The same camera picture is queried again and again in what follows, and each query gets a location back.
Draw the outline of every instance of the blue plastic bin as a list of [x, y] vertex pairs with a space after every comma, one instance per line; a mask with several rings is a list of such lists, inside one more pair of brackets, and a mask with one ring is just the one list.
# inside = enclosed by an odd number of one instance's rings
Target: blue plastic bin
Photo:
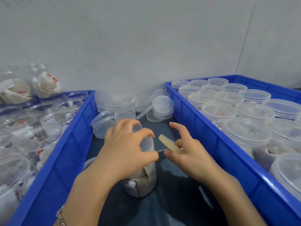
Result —
[[[240, 83], [248, 89], [269, 92], [272, 98], [301, 104], [301, 92], [240, 75], [219, 76], [229, 83]], [[276, 179], [258, 165], [247, 153], [204, 117], [182, 95], [165, 83], [174, 102], [173, 115], [198, 139], [216, 162], [235, 176], [268, 225], [301, 225], [301, 202]]]
[[91, 121], [96, 116], [95, 91], [69, 124], [38, 173], [8, 226], [52, 226], [65, 203], [74, 179], [82, 171], [92, 141]]

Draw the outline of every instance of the person's right hand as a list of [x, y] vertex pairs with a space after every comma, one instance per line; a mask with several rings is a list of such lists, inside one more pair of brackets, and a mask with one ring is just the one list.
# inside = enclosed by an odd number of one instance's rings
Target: person's right hand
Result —
[[183, 148], [183, 153], [176, 154], [171, 150], [165, 150], [164, 154], [185, 174], [206, 185], [224, 172], [202, 144], [191, 137], [185, 126], [173, 122], [170, 122], [169, 125], [179, 131], [181, 139], [178, 139], [175, 145]]

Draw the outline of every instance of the forearm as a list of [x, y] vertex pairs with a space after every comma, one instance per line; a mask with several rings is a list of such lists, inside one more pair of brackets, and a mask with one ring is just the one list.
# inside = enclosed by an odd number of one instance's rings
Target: forearm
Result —
[[222, 170], [207, 187], [223, 209], [229, 226], [266, 226], [235, 177]]
[[114, 185], [104, 172], [93, 177], [92, 168], [87, 168], [75, 179], [70, 194], [62, 209], [66, 226], [96, 226], [103, 204]]

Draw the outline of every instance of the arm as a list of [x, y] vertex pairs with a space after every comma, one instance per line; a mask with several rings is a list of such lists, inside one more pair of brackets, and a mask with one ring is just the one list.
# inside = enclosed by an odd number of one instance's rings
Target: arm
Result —
[[230, 226], [266, 226], [266, 223], [247, 197], [239, 181], [224, 171], [209, 155], [198, 140], [194, 140], [185, 126], [170, 123], [177, 129], [181, 139], [175, 144], [183, 153], [170, 150], [165, 156], [177, 164], [189, 177], [203, 183], [215, 196]]
[[156, 151], [140, 151], [141, 140], [155, 136], [147, 128], [133, 133], [133, 125], [139, 124], [137, 120], [121, 120], [107, 131], [96, 160], [73, 183], [61, 213], [66, 226], [96, 226], [111, 188], [158, 160]]

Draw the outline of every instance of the person's left hand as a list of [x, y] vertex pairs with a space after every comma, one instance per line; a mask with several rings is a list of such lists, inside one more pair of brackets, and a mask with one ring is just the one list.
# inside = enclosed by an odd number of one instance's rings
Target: person's left hand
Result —
[[152, 130], [142, 128], [133, 133], [133, 126], [139, 125], [137, 120], [121, 120], [115, 127], [108, 129], [104, 145], [96, 160], [86, 170], [106, 171], [107, 179], [112, 185], [137, 173], [149, 163], [158, 160], [156, 151], [141, 152], [140, 143], [146, 136], [155, 137]]

